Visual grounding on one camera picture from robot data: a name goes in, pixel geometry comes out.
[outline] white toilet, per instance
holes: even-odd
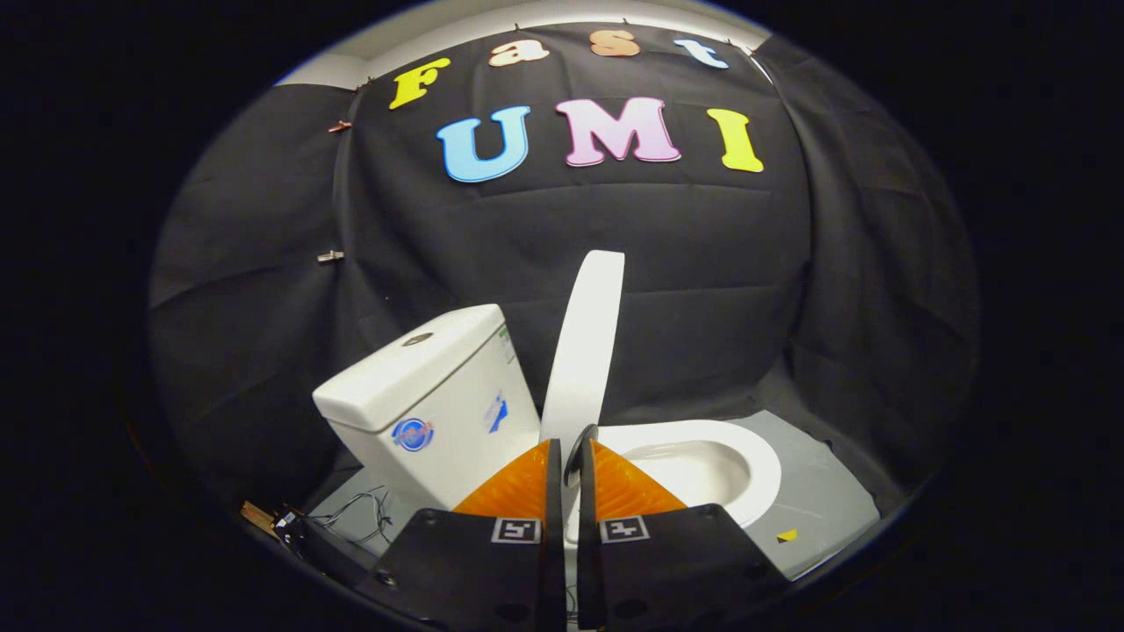
[[[538,412],[498,305],[429,320],[312,400],[371,487],[386,485],[406,507],[452,509],[538,443]]]
[[[598,443],[620,454],[688,507],[717,503],[742,529],[761,517],[780,490],[780,459],[765,440],[711,419],[599,426]],[[565,527],[578,545],[578,504]]]
[[[624,255],[600,251],[583,263],[542,419],[498,305],[438,316],[332,378],[312,399],[372,486],[386,485],[407,507],[451,509],[545,439],[560,439],[565,458],[582,428],[597,423],[623,264]],[[717,503],[743,529],[780,488],[777,453],[734,424],[602,426],[597,440],[687,506]],[[570,549],[578,542],[580,506],[571,499],[572,489],[564,489]]]

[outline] wire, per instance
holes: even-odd
[[[361,491],[361,493],[352,496],[352,498],[350,500],[347,500],[346,503],[344,503],[344,505],[342,507],[339,507],[338,509],[336,509],[332,514],[319,515],[319,516],[308,516],[308,517],[316,520],[321,525],[324,525],[325,527],[327,527],[328,530],[330,530],[336,535],[339,535],[341,538],[343,538],[344,540],[346,540],[351,544],[362,544],[362,543],[366,542],[368,540],[374,538],[375,535],[381,535],[382,539],[389,545],[390,544],[390,539],[387,538],[387,534],[383,532],[383,530],[386,529],[386,525],[389,524],[389,525],[392,526],[395,523],[391,522],[390,521],[390,516],[384,513],[384,511],[383,511],[383,504],[387,502],[387,496],[390,494],[390,489],[387,489],[386,491],[383,491],[382,498],[379,498],[378,496],[374,495],[374,491],[377,491],[379,489],[383,489],[386,487],[387,487],[386,485],[380,485],[378,487],[372,487],[371,489],[368,489],[366,491]],[[375,526],[374,531],[372,531],[371,533],[364,535],[363,538],[360,538],[359,540],[347,540],[347,538],[344,536],[342,533],[337,532],[333,527],[333,525],[335,525],[336,521],[338,521],[341,518],[341,516],[344,515],[344,512],[346,512],[352,505],[354,505],[356,502],[359,502],[360,498],[371,498],[371,500],[374,500],[375,524],[377,524],[377,526]]]
[[[577,588],[577,587],[578,587],[577,584],[574,584],[573,586],[565,587],[565,596],[568,597],[566,608],[565,608],[565,620],[569,623],[575,623],[578,621],[578,598],[573,596],[572,592],[570,592],[570,588]]]

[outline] black fabric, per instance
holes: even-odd
[[[342,448],[318,383],[438,314],[497,303],[541,407],[566,299],[589,250],[626,254],[601,422],[732,418],[762,407],[830,439],[892,509],[942,460],[976,361],[976,279],[951,197],[919,147],[853,84],[773,37],[745,54],[628,25],[523,29],[417,60],[359,89],[273,88],[188,178],[153,277],[153,353],[178,436],[229,502],[321,498]],[[710,69],[672,42],[714,48]],[[551,54],[488,65],[534,38]],[[448,57],[390,110],[393,78]],[[565,163],[560,101],[618,116],[665,102],[682,159]],[[529,106],[520,166],[466,184],[435,134]],[[707,108],[750,118],[760,173],[722,163]],[[328,134],[336,120],[353,127]],[[330,249],[343,260],[319,264]],[[768,376],[776,379],[763,380]]]
[[[752,413],[747,386],[781,350],[809,258],[799,143],[768,80],[736,48],[629,25],[641,54],[590,52],[591,31],[619,27],[495,35],[428,55],[360,91],[338,170],[345,276],[375,289],[355,318],[370,324],[372,344],[382,344],[446,309],[498,303],[542,406],[582,258],[593,249],[620,251],[625,296],[602,423]],[[680,37],[720,51],[731,69],[700,64],[672,43]],[[492,48],[523,38],[538,39],[551,54],[488,65]],[[428,93],[390,110],[397,87],[389,78],[441,57],[452,63]],[[618,116],[629,97],[667,103],[669,136],[683,157],[566,165],[569,126],[555,105],[589,98]],[[520,105],[532,109],[524,163],[479,184],[452,180],[436,132],[479,118],[478,153],[493,156],[501,136],[489,117]],[[751,117],[763,172],[723,166],[722,136],[707,108]]]
[[[316,262],[338,249],[338,142],[326,129],[351,97],[265,92],[201,156],[163,228],[149,289],[154,370],[185,457],[229,507],[294,502],[338,445],[309,394],[362,356],[336,320],[338,271]]]
[[[979,354],[979,288],[952,195],[878,103],[781,37],[755,52],[800,137],[813,260],[789,368],[804,405],[908,493],[946,454]]]

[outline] toilet bowl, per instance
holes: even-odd
[[[765,440],[713,419],[600,426],[598,443],[620,454],[688,507],[716,503],[742,529],[760,518],[780,490],[780,459]],[[574,503],[565,527],[578,545]]]

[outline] sticker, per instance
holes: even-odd
[[[495,56],[488,60],[488,65],[493,67],[509,66],[519,62],[541,60],[550,54],[550,51],[543,48],[542,42],[537,39],[520,39],[492,48],[492,55]]]
[[[716,67],[716,69],[728,69],[729,64],[722,60],[716,60],[714,56],[714,48],[709,46],[704,46],[694,39],[676,39],[676,46],[682,46],[687,48],[687,52],[691,54],[692,57],[703,62],[704,64]]]
[[[651,536],[647,534],[647,526],[641,516],[607,520],[601,523],[602,544],[634,542],[636,540],[647,540]]]
[[[492,542],[496,544],[537,544],[543,525],[535,518],[496,518]]]
[[[499,430],[499,423],[507,418],[507,399],[504,399],[504,391],[496,395],[488,412],[484,413],[484,423],[488,424],[488,434]]]
[[[395,445],[401,445],[407,452],[417,452],[433,441],[433,422],[423,422],[416,417],[402,419],[390,433]]]

